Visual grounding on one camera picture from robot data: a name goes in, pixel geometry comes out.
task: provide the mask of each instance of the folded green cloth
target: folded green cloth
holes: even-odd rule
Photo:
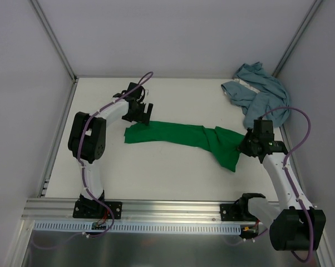
[[[240,152],[237,147],[243,135],[216,127],[205,128],[198,125],[150,121],[146,126],[141,123],[125,130],[125,143],[141,143],[150,141],[167,141],[186,146],[201,147],[211,152],[222,167],[235,172]]]

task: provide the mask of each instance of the green cloth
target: green cloth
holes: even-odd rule
[[[201,147],[211,152],[222,167],[235,172],[240,152],[237,147],[243,135],[216,127],[150,121],[148,126],[137,123],[125,130],[125,143],[167,141],[186,146]]]

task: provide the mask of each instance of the white table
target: white table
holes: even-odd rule
[[[72,121],[79,111],[92,112],[108,103],[137,78],[79,80],[46,197],[78,198],[82,184],[76,159],[67,148]],[[227,80],[153,78],[144,87],[144,102],[154,104],[151,120],[220,126],[241,134],[244,115],[231,105],[220,85]],[[241,155],[237,171],[222,168],[207,151],[168,142],[125,144],[131,123],[114,122],[107,129],[106,150],[100,159],[107,199],[233,201],[244,192],[259,192],[277,201],[272,182],[258,159]],[[281,140],[279,129],[275,139]]]

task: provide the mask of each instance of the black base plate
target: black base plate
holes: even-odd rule
[[[230,208],[234,204],[220,204],[219,205],[219,212],[221,214],[221,221],[253,221],[256,222],[257,218],[253,215],[250,215],[248,217],[243,216],[242,214],[230,214]]]
[[[114,219],[120,220],[122,214],[122,202],[119,201],[104,201],[104,197],[99,199],[104,202],[113,212]],[[82,195],[75,203],[72,217],[78,219],[102,219],[106,209],[97,202],[85,199]],[[112,219],[111,213],[108,214],[108,219]]]

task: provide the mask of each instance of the blue cloth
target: blue cloth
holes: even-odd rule
[[[260,91],[256,93],[233,81],[222,84],[222,89],[230,97],[232,104],[242,108],[245,128],[253,128],[254,120],[273,108],[290,106],[290,97],[284,86],[268,74],[260,62],[243,64],[233,78],[239,78]],[[280,127],[289,114],[290,110],[276,110],[266,118],[273,121],[274,127]]]

